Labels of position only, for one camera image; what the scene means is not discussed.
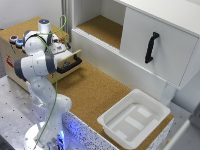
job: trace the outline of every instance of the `cork mat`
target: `cork mat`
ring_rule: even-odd
[[[7,28],[0,31],[0,36],[8,42],[9,37],[13,34],[22,38],[26,30],[37,30],[37,23],[40,19],[36,17]],[[55,31],[57,28],[52,25],[52,30]],[[58,93],[72,99],[71,112],[120,150],[123,148],[104,133],[102,126],[97,123],[97,118],[130,92],[131,89],[85,61],[83,61],[81,68],[58,81]],[[173,116],[169,115],[137,150],[145,150],[172,119]]]
[[[123,26],[103,16],[98,16],[77,26],[83,31],[120,49]]]

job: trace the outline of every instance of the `open cabinet compartment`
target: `open cabinet compartment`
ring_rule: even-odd
[[[113,0],[74,0],[73,28],[120,49],[126,7]]]

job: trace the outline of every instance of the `brown countertop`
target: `brown countertop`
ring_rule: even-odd
[[[26,30],[37,31],[37,23],[40,19],[36,17],[0,31],[0,37],[7,42],[9,42],[11,35],[22,38]],[[55,31],[57,28],[52,25],[52,30]],[[58,93],[64,94],[72,100],[71,112],[119,149],[123,148],[104,133],[102,126],[97,123],[97,118],[129,92],[131,89],[85,61],[83,61],[81,68],[58,82]],[[173,116],[169,115],[137,150],[146,149],[172,119]]]

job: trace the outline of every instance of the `white wall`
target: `white wall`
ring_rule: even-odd
[[[189,112],[195,109],[200,102],[200,71],[183,89],[177,91],[173,102]]]
[[[61,0],[0,0],[0,29],[39,16],[59,27]]]

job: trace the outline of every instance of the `white plastic bin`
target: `white plastic bin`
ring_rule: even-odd
[[[133,90],[98,118],[105,133],[126,149],[137,148],[169,115],[170,109]]]

